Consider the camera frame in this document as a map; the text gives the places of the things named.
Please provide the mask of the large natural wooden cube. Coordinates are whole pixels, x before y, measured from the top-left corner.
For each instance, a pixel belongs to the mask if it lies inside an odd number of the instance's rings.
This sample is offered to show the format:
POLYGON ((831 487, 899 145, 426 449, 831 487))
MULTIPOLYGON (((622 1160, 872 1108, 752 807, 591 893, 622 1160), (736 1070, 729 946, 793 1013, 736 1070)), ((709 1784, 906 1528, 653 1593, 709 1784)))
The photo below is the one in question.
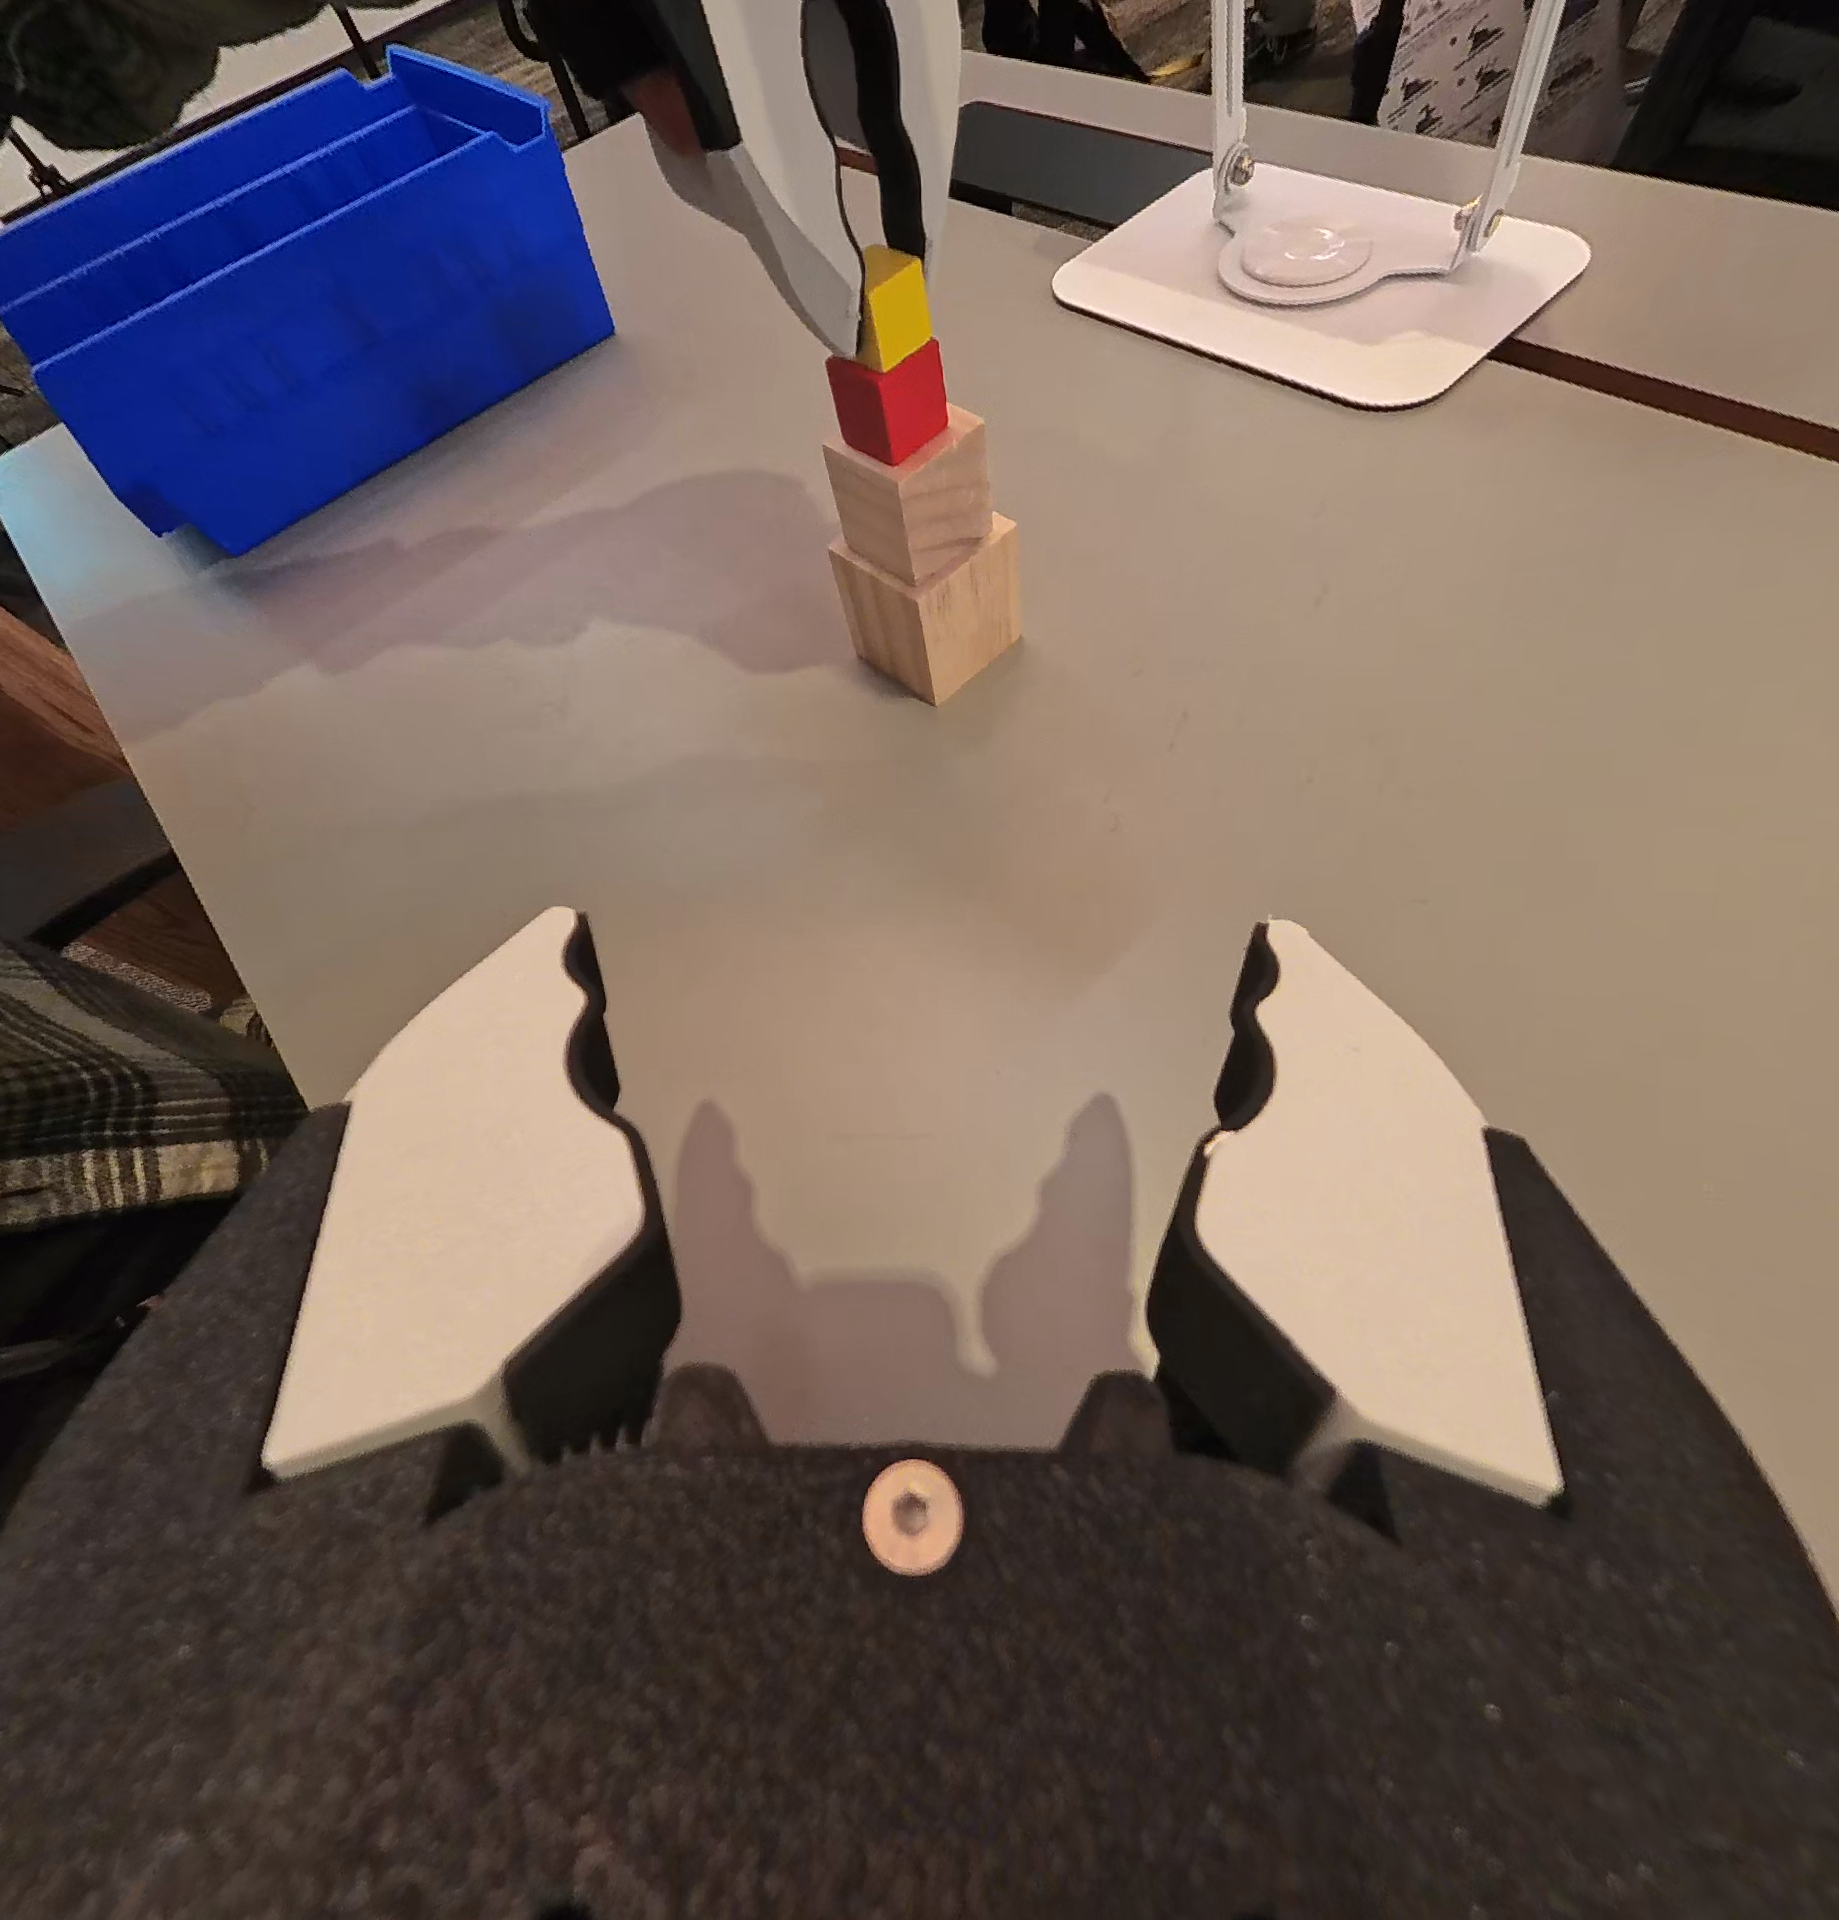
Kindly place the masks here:
POLYGON ((1017 528, 997 514, 975 552, 908 586, 831 541, 830 559, 856 657, 939 708, 1024 629, 1017 528))

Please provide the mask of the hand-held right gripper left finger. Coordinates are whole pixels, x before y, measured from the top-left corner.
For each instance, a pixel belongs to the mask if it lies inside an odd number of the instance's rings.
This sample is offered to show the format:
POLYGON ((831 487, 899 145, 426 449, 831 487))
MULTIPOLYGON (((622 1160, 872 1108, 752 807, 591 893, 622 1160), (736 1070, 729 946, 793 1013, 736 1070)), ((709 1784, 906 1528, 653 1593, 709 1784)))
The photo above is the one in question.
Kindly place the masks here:
POLYGON ((354 1083, 268 1475, 440 1434, 526 1472, 640 1434, 684 1296, 607 1012, 590 919, 551 907, 354 1083))

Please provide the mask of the person's dark trousers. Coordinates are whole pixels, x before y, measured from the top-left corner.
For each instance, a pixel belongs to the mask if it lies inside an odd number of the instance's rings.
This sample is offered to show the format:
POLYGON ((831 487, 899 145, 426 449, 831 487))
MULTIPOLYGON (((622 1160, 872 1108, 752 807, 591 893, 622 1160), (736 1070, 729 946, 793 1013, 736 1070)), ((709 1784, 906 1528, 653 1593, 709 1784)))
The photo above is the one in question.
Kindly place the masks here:
POLYGON ((90 1382, 233 1205, 212 1199, 0 1230, 0 1530, 90 1382))

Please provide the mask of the person's left hand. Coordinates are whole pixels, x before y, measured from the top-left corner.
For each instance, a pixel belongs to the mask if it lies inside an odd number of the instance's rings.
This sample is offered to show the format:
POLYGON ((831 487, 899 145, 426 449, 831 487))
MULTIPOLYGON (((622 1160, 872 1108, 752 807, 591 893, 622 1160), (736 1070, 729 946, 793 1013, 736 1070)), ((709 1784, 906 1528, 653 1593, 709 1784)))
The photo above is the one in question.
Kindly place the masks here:
POLYGON ((622 83, 622 97, 646 122, 653 139, 672 156, 697 159, 702 154, 687 95, 678 76, 667 67, 649 69, 622 83))

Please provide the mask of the blue plastic bin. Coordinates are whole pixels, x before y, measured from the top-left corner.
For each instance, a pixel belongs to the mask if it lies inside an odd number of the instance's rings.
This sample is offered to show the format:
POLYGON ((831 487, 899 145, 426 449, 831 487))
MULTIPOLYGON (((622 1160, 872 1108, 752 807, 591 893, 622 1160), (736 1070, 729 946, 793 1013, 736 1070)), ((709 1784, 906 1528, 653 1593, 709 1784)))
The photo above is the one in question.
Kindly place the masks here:
POLYGON ((115 501, 230 555, 612 334, 547 102, 403 46, 3 227, 0 324, 115 501))

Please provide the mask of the small natural wooden cube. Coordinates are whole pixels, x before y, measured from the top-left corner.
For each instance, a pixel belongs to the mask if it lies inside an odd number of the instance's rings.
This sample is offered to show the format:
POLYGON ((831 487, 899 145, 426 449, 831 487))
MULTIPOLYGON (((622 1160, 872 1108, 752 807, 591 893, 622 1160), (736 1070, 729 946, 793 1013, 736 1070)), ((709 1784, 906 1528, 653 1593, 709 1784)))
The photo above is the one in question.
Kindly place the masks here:
POLYGON ((994 528, 985 422, 957 406, 948 427, 899 466, 830 437, 822 447, 846 549, 905 586, 925 586, 994 528))

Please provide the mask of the red wooden cube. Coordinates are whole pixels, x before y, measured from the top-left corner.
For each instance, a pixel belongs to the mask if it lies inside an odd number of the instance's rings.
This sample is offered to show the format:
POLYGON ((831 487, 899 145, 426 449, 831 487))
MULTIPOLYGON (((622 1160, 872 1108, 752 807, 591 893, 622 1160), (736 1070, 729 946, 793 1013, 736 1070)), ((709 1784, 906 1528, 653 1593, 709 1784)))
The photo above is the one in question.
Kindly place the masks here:
POLYGON ((949 427, 939 342, 925 342, 885 372, 828 355, 836 425, 859 454, 899 468, 949 427))

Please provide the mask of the printed leaflet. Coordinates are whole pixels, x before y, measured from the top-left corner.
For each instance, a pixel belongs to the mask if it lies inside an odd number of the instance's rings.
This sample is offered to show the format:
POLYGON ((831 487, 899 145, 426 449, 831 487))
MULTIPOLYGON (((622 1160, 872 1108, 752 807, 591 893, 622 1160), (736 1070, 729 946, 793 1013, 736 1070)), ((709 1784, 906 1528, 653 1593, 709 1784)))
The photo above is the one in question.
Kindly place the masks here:
MULTIPOLYGON (((1354 117, 1387 132, 1493 145, 1530 3, 1354 4, 1354 117)), ((1624 129, 1626 4, 1567 3, 1534 108, 1530 156, 1600 164, 1624 129)))

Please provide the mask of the black flat tablet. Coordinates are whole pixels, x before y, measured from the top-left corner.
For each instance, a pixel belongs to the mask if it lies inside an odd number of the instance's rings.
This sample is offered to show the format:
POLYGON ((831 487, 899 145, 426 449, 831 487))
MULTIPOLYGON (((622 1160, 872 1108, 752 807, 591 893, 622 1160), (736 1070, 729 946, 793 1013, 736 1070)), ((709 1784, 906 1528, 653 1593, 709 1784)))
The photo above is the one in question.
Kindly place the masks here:
POLYGON ((1148 135, 969 103, 956 119, 949 192, 956 202, 1009 216, 1042 211, 1118 227, 1209 167, 1211 156, 1148 135))

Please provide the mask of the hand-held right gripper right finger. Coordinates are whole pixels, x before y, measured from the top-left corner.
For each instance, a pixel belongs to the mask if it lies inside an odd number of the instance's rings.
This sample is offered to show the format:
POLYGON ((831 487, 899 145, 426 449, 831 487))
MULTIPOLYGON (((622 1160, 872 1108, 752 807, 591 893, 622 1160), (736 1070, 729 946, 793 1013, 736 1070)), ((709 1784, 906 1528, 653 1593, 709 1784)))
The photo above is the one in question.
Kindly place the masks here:
POLYGON ((1247 1470, 1329 1489, 1380 1449, 1559 1500, 1478 1105, 1291 919, 1251 930, 1229 1021, 1146 1288, 1161 1386, 1247 1470))

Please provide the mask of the black table bracket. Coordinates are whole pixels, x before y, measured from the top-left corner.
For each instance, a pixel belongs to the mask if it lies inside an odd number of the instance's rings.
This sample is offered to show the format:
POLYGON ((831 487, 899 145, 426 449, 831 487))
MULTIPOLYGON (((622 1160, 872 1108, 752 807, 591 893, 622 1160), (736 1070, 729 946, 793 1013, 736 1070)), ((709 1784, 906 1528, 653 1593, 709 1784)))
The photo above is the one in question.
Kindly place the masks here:
POLYGON ((64 952, 179 869, 132 779, 0 832, 0 938, 64 952))

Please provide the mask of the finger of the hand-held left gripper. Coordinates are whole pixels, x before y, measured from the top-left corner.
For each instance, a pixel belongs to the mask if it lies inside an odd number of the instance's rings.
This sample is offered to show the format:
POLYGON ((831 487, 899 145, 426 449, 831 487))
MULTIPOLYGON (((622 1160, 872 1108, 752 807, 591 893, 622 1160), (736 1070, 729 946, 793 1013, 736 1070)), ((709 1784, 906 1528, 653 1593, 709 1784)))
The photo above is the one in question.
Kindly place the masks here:
POLYGON ((841 144, 859 135, 854 48, 833 3, 705 3, 730 106, 730 149, 708 164, 786 306, 822 348, 859 345, 864 263, 841 195, 841 144))
POLYGON ((862 287, 862 246, 839 187, 845 144, 872 159, 884 245, 934 273, 956 139, 956 7, 811 3, 798 37, 800 287, 862 287))

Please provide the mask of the person's plaid shirt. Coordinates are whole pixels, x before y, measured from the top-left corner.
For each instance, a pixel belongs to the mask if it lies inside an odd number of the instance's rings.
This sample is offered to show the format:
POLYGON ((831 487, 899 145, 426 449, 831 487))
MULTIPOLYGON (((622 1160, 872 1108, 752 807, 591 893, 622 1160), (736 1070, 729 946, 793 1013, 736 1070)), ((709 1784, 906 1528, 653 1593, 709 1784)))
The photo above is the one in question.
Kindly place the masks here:
POLYGON ((0 1233, 230 1201, 305 1116, 268 1043, 0 936, 0 1233))

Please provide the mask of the white stand with wooden board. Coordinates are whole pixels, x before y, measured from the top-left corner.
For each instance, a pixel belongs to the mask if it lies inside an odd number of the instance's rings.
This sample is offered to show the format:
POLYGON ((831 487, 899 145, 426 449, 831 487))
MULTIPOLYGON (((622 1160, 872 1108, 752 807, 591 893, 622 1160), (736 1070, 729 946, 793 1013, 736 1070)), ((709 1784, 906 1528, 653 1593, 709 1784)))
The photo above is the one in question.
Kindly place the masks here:
POLYGON ((1490 173, 1456 208, 1256 160, 1241 7, 1215 3, 1211 170, 1062 263, 1053 299, 1356 409, 1442 396, 1590 259, 1581 237, 1506 216, 1561 20, 1530 7, 1490 173))

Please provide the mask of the yellow wooden cube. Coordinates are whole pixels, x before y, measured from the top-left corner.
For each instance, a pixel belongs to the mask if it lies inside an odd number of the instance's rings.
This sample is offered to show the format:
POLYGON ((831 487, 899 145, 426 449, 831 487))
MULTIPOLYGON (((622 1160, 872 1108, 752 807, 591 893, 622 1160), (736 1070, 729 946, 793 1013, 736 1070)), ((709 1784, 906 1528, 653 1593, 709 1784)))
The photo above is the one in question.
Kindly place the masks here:
POLYGON ((933 342, 925 262, 885 245, 862 255, 859 362, 890 374, 933 342))

